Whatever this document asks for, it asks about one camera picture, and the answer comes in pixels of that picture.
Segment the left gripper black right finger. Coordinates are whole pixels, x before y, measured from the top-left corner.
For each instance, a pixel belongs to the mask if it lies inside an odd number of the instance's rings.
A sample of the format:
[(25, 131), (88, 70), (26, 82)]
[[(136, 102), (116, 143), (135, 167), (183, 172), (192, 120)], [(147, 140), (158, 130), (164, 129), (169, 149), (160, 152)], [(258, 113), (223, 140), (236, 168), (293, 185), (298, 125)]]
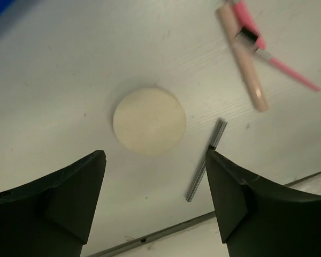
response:
[(321, 256), (321, 195), (277, 184), (213, 150), (205, 163), (230, 256)]

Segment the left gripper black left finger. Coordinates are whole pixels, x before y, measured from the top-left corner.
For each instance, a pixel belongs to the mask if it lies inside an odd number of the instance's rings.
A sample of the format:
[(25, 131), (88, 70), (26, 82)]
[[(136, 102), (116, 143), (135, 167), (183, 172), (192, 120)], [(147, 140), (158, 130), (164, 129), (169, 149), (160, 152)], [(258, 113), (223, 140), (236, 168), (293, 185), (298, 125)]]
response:
[(58, 171), (0, 192), (0, 256), (80, 256), (106, 167), (96, 150)]

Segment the round beige powder puff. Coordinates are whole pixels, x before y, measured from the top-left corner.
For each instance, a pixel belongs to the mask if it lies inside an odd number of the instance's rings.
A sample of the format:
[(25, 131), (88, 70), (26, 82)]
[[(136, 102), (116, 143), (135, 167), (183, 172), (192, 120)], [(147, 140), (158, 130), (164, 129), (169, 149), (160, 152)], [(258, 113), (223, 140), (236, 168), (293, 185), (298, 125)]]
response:
[(119, 142), (147, 156), (159, 156), (172, 150), (182, 139), (186, 124), (186, 114), (179, 100), (161, 88), (142, 88), (126, 95), (112, 118)]

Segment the aluminium rail left side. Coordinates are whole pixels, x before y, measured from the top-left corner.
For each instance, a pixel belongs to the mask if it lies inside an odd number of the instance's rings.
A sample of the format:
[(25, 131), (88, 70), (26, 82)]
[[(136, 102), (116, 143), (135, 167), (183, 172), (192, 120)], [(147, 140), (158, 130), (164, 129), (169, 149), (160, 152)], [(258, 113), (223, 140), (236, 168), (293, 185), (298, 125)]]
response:
[(178, 223), (176, 225), (170, 226), (170, 227), (165, 228), (163, 230), (159, 230), (159, 231), (153, 232), (151, 234), (142, 236), (140, 238), (133, 239), (133, 240), (128, 241), (126, 243), (114, 246), (112, 248), (108, 248), (106, 250), (100, 251), (98, 253), (91, 254), (90, 256), (116, 256), (118, 254), (135, 249), (137, 247), (152, 243), (152, 242), (157, 241), (157, 240), (164, 238), (166, 236), (170, 236), (170, 235), (175, 234), (177, 232), (185, 231), (189, 228), (192, 228), (198, 224), (201, 224), (201, 223), (203, 223), (207, 220), (210, 220), (212, 218), (215, 218), (215, 217), (216, 217), (215, 212), (212, 211), (212, 212), (206, 213), (204, 215), (184, 221), (182, 223)]

